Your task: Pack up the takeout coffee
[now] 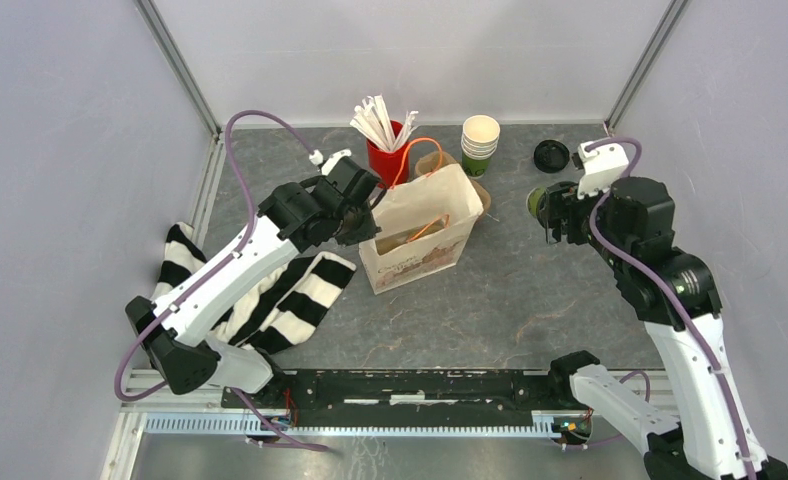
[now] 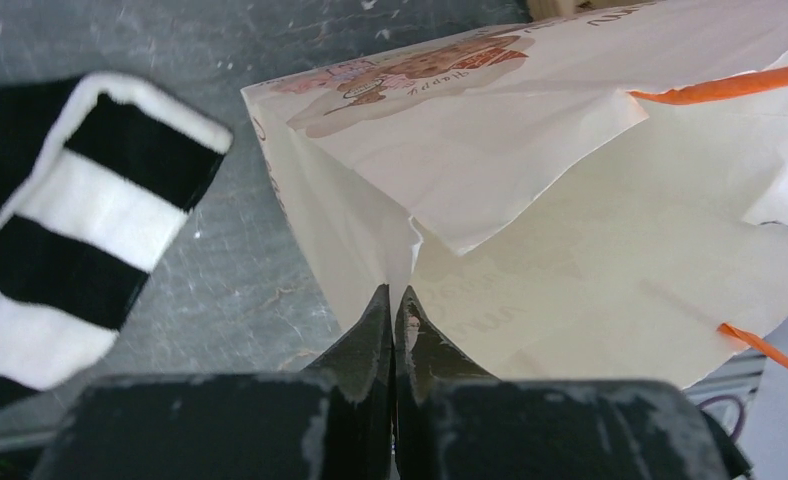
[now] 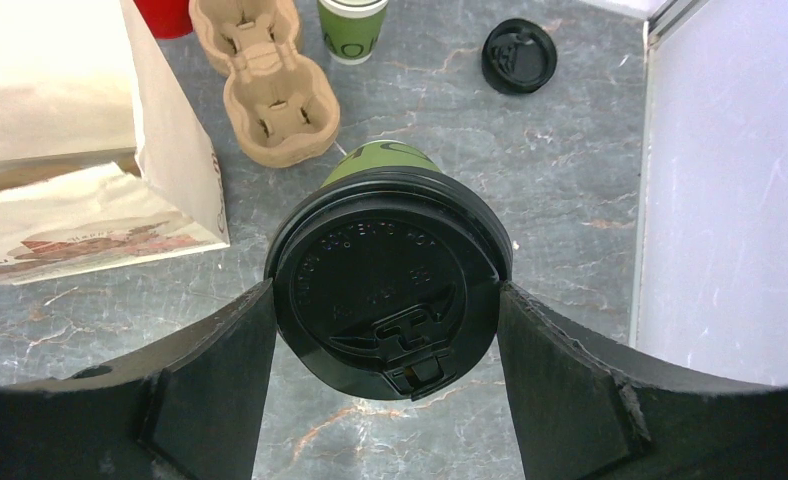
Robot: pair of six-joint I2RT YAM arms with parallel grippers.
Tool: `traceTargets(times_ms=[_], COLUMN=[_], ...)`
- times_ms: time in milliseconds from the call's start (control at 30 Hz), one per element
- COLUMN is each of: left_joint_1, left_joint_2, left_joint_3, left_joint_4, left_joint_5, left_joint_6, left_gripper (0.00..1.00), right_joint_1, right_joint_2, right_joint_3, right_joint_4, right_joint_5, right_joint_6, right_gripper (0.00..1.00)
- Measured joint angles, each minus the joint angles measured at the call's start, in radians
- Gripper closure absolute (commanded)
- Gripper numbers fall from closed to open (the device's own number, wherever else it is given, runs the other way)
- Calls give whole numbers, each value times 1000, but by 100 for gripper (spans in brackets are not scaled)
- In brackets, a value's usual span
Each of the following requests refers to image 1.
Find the green paper coffee cup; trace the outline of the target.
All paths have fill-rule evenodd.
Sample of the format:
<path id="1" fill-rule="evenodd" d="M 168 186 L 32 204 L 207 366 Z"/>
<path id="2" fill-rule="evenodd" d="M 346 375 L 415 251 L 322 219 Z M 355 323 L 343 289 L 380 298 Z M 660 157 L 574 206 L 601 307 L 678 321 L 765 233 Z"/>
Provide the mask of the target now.
<path id="1" fill-rule="evenodd" d="M 540 211 L 542 209 L 542 200 L 546 193 L 545 187 L 534 188 L 527 196 L 527 211 L 535 218 L 539 219 Z"/>

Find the beige paper gift bag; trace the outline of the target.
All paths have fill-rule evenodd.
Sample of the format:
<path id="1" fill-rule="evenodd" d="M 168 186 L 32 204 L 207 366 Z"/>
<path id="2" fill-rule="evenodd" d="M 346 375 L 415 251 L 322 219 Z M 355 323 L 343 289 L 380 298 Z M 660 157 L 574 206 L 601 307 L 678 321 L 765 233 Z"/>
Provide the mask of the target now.
<path id="1" fill-rule="evenodd" d="M 380 232 L 359 244 L 359 256 L 374 294 L 403 286 L 458 262 L 483 202 L 472 180 L 455 161 L 446 164 L 438 141 L 419 137 L 437 148 L 428 172 L 385 190 L 372 215 Z"/>

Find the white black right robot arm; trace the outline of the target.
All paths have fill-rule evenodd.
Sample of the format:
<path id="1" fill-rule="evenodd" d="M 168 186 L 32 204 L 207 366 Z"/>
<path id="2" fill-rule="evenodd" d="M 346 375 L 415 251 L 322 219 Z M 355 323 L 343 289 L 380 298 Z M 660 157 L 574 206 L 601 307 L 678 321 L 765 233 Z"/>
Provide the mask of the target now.
<path id="1" fill-rule="evenodd" d="M 551 363 L 550 400 L 600 414 L 638 450 L 652 479 L 787 479 L 788 466 L 761 446 L 739 399 L 713 274 L 673 243 L 666 186 L 628 177 L 585 197 L 563 181 L 534 190 L 527 206 L 548 238 L 590 245 L 611 269 L 663 361 L 677 411 L 662 413 L 609 379 L 588 351 Z"/>

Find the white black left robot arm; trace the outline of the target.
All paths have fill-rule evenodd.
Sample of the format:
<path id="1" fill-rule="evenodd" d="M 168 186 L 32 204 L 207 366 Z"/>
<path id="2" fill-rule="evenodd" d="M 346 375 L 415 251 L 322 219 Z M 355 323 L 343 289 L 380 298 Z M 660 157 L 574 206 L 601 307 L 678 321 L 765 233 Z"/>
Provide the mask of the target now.
<path id="1" fill-rule="evenodd" d="M 178 287 L 155 300 L 137 296 L 125 314 L 163 385 L 186 395 L 205 384 L 236 387 L 260 407 L 276 405 L 283 379 L 265 357 L 216 339 L 218 319 L 257 283 L 312 246 L 354 245 L 379 232 L 371 196 L 381 186 L 347 150 L 322 160 L 319 174 L 276 187 L 237 238 Z"/>

